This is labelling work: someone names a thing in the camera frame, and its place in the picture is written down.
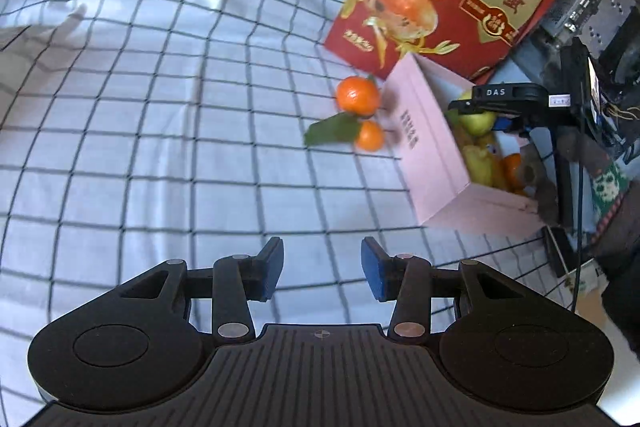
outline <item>mandarin orange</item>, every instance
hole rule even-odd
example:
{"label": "mandarin orange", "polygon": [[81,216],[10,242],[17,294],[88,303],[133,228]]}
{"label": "mandarin orange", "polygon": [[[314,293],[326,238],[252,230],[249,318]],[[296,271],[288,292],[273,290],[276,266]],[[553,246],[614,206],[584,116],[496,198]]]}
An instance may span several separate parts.
{"label": "mandarin orange", "polygon": [[356,138],[356,146],[368,152],[382,149],[385,144],[385,132],[376,122],[365,120],[362,122],[360,133]]}
{"label": "mandarin orange", "polygon": [[504,177],[507,179],[507,183],[512,192],[523,190],[524,188],[522,176],[520,175],[521,165],[522,156],[520,156],[520,154],[518,153],[510,154],[502,159]]}
{"label": "mandarin orange", "polygon": [[335,89],[341,110],[359,116],[371,116],[380,107],[380,93],[373,81],[361,76],[348,76]]}

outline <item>checkered tablecloth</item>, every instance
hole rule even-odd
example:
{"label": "checkered tablecloth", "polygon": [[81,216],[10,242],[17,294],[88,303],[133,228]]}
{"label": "checkered tablecloth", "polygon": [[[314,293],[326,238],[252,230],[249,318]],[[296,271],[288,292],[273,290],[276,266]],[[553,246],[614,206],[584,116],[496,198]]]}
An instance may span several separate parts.
{"label": "checkered tablecloth", "polygon": [[[49,321],[164,259],[208,267],[272,235],[286,263],[258,331],[388,324],[365,235],[566,299],[535,237],[418,227],[391,147],[303,146],[354,72],[320,44],[340,2],[0,0],[0,424],[42,406],[26,352]],[[433,313],[453,320],[448,299]],[[191,320],[209,330],[210,303]]]}

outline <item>pink box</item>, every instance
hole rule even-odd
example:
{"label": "pink box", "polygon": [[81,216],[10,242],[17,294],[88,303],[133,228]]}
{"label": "pink box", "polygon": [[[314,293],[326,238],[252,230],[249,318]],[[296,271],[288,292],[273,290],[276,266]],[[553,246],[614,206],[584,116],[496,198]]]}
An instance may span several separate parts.
{"label": "pink box", "polygon": [[[408,54],[389,74],[383,106],[418,221],[468,233],[529,237],[543,223],[534,200],[471,182],[443,110],[473,84],[427,58]],[[504,135],[505,155],[519,150]]]}

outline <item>black device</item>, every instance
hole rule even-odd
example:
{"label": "black device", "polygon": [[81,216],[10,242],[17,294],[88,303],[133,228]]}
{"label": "black device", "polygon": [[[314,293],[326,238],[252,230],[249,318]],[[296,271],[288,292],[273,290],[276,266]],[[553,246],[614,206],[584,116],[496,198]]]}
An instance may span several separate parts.
{"label": "black device", "polygon": [[[511,52],[532,82],[568,92],[562,54],[580,39],[591,56],[602,101],[599,128],[612,158],[629,163],[640,153],[640,0],[555,0],[540,24]],[[589,132],[591,118],[586,120]]]}
{"label": "black device", "polygon": [[[29,427],[616,425],[596,406],[613,351],[595,326],[475,260],[434,269],[372,238],[361,261],[380,325],[266,325],[247,301],[273,294],[274,237],[255,257],[187,270],[170,260],[63,315],[28,364],[49,404]],[[430,333],[431,298],[456,321]],[[188,322],[212,299],[212,333]]]}
{"label": "black device", "polygon": [[559,51],[562,78],[559,92],[532,82],[487,84],[474,86],[471,99],[454,100],[449,109],[462,114],[493,111],[503,115],[495,130],[503,130],[527,137],[537,127],[546,127],[551,136],[556,185],[558,188],[558,216],[563,229],[574,231],[574,206],[569,163],[556,151],[559,129],[580,126],[585,122],[588,133],[607,147],[607,133],[603,133],[604,119],[600,107],[599,77],[587,47],[578,39]]}

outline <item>metal pin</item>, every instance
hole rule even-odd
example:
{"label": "metal pin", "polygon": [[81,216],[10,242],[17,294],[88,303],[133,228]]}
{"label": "metal pin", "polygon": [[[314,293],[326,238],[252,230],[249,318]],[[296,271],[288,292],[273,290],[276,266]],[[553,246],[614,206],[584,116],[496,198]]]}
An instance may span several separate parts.
{"label": "metal pin", "polygon": [[228,322],[218,328],[218,334],[226,339],[238,339],[244,337],[249,328],[239,322]]}
{"label": "metal pin", "polygon": [[394,333],[396,335],[411,339],[423,336],[425,331],[424,326],[416,322],[401,322],[396,324],[396,327],[394,328]]}

